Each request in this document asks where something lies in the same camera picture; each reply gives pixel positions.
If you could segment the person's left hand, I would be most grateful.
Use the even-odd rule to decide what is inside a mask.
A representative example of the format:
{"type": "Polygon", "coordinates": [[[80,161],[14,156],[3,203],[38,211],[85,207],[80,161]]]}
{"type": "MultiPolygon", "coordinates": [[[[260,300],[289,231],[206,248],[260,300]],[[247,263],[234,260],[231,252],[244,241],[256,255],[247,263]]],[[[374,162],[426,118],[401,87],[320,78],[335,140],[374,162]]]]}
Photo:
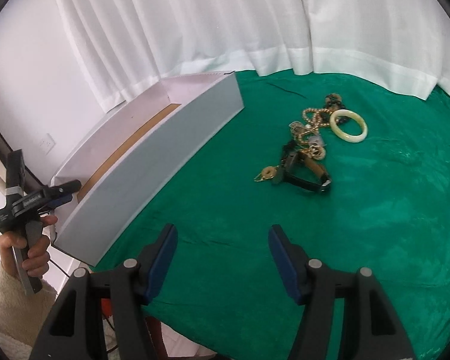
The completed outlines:
{"type": "MultiPolygon", "coordinates": [[[[42,235],[33,245],[29,246],[27,258],[22,263],[22,269],[29,277],[42,278],[49,270],[50,255],[48,247],[50,240],[42,235]]],[[[0,235],[0,279],[8,277],[13,280],[18,279],[17,267],[15,265],[12,248],[24,249],[27,247],[26,239],[15,232],[6,232],[0,235]]]]}

